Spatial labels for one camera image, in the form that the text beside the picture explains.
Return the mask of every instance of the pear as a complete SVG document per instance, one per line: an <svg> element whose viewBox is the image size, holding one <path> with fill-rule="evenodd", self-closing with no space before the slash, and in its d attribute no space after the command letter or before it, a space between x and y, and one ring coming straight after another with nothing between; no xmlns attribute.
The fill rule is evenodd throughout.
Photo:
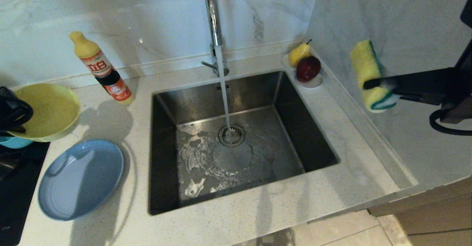
<svg viewBox="0 0 472 246"><path fill-rule="evenodd" d="M293 67L296 67L298 65L298 62L305 58L305 57L308 57L311 55L310 53L310 46L308 45L308 43L310 43L310 41L312 40L309 40L307 43L302 43L300 44L300 46L294 48L289 54L288 54L288 59L290 60L290 64L293 66Z"/></svg>

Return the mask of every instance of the sink basin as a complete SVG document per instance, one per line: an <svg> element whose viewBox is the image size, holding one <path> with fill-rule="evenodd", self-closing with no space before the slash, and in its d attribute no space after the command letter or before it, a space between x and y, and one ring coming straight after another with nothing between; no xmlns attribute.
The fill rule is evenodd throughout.
<svg viewBox="0 0 472 246"><path fill-rule="evenodd" d="M285 72L157 93L152 105L150 214L338 163Z"/></svg>

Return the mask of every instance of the bottle label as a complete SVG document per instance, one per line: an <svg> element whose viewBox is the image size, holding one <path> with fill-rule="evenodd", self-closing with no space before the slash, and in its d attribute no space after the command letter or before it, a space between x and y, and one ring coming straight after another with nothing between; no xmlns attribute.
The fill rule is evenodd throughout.
<svg viewBox="0 0 472 246"><path fill-rule="evenodd" d="M111 70L115 69L101 50L90 58L80 59L96 77L104 77L110 74Z"/></svg>
<svg viewBox="0 0 472 246"><path fill-rule="evenodd" d="M131 97L131 90L121 78L113 85L104 85L104 87L116 101L127 100Z"/></svg>

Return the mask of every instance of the red apple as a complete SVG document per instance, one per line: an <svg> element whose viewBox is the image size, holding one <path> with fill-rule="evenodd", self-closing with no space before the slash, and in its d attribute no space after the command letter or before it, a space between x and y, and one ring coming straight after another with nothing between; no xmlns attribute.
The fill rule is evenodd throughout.
<svg viewBox="0 0 472 246"><path fill-rule="evenodd" d="M322 64L316 57L308 56L300 60L296 66L296 77L300 82L308 82L320 72Z"/></svg>

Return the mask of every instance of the wall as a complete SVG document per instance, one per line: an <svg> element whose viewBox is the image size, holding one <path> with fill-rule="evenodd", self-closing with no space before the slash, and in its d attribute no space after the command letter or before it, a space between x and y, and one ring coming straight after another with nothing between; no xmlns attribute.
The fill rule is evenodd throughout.
<svg viewBox="0 0 472 246"><path fill-rule="evenodd" d="M459 16L466 0L316 0L306 38L344 88L364 108L349 53L371 39L389 76L454 66L471 38ZM467 177L470 137L433 130L436 106L400 100L382 114L367 113L419 185L400 196ZM470 129L471 122L452 126Z"/></svg>
<svg viewBox="0 0 472 246"><path fill-rule="evenodd" d="M226 49L301 39L314 4L219 2ZM209 53L204 0L0 0L0 13L0 85L10 87L87 73L68 38L74 30L115 67Z"/></svg>

